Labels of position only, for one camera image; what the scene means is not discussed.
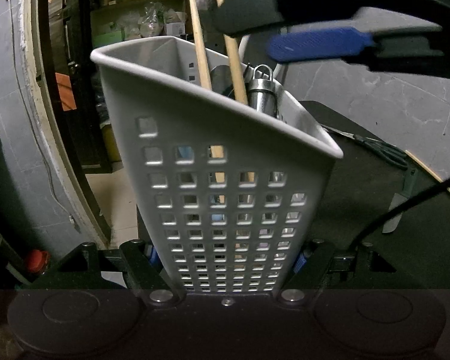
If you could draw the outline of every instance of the red cap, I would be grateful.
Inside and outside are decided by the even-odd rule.
[[[40,272],[48,263],[49,259],[50,253],[48,253],[47,251],[33,249],[30,253],[28,253],[27,257],[25,257],[25,265],[27,267],[27,271],[32,274]]]

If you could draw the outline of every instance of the bolt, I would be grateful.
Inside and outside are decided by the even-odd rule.
[[[231,306],[231,305],[234,304],[234,303],[235,303],[235,301],[234,301],[233,299],[231,299],[231,298],[225,298],[225,299],[222,299],[222,304],[223,304],[225,307]]]
[[[286,289],[282,291],[281,296],[287,302],[298,302],[305,297],[305,294],[299,289]]]
[[[156,289],[150,293],[150,299],[157,303],[165,303],[173,299],[173,293],[168,289]]]

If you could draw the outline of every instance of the white plastic basket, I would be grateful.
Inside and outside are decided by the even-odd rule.
[[[217,52],[207,57],[210,68],[228,65]],[[283,121],[201,88],[195,45],[185,40],[131,40],[91,59],[140,213],[174,285],[280,288],[343,156],[333,139],[277,81]]]

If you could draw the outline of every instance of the hanging cord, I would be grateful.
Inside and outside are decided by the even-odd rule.
[[[385,222],[394,218],[398,214],[410,210],[411,208],[419,205],[420,203],[426,202],[427,200],[437,196],[439,193],[445,192],[448,188],[450,188],[450,178],[442,181],[439,184],[436,184],[430,188],[427,188],[424,191],[421,191],[414,197],[411,197],[407,201],[399,204],[394,209],[389,212],[380,215],[377,219],[372,221],[367,227],[365,227],[352,241],[349,246],[350,251],[354,251],[355,248],[365,239],[365,237],[369,236],[373,233],[378,227],[385,224]]]
[[[13,26],[13,13],[12,13],[12,3],[11,0],[8,0],[8,7],[10,8],[10,21],[11,21],[11,34],[12,34],[12,56],[13,56],[13,69],[15,71],[15,79],[17,80],[18,90],[20,92],[20,98],[22,100],[23,106],[25,108],[25,113],[27,114],[27,120],[28,124],[30,125],[31,134],[34,137],[35,145],[37,146],[37,149],[42,157],[43,165],[45,166],[46,175],[48,179],[48,186],[50,187],[50,194],[52,195],[53,200],[55,200],[56,204],[60,206],[60,208],[68,215],[68,220],[72,223],[72,225],[75,225],[75,220],[73,219],[72,214],[68,212],[68,210],[63,206],[62,203],[59,202],[58,198],[56,197],[55,189],[53,186],[53,180],[52,180],[52,171],[50,170],[50,165],[47,162],[47,159],[45,157],[45,154],[42,151],[42,148],[40,147],[38,143],[38,138],[35,133],[34,124],[32,122],[32,117],[30,116],[30,112],[28,111],[27,104],[25,102],[25,98],[23,96],[22,88],[20,86],[20,81],[18,79],[18,72],[17,72],[17,55],[15,53],[15,29]]]

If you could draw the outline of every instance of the black scissors handle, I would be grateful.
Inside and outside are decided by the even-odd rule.
[[[406,160],[407,153],[398,147],[390,145],[386,142],[363,138],[360,135],[354,135],[354,139],[356,142],[374,152],[378,157],[388,162],[390,165],[403,170],[408,169],[408,162]]]

